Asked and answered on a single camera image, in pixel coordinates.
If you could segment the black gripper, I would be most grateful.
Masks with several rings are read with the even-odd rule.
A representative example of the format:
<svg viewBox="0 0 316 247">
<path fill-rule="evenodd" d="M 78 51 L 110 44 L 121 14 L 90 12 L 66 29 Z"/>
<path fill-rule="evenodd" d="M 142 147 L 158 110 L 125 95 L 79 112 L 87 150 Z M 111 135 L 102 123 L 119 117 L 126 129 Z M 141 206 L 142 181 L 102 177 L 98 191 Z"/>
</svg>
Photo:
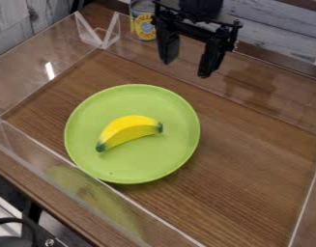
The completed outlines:
<svg viewBox="0 0 316 247">
<path fill-rule="evenodd" d="M 224 0 L 153 0 L 153 2 L 154 18 L 158 21 L 159 59 L 167 65 L 178 57 L 178 32 L 198 41 L 206 41 L 197 76 L 208 78 L 220 68 L 226 51 L 234 49 L 243 23 L 238 19 L 221 14 Z"/>
</svg>

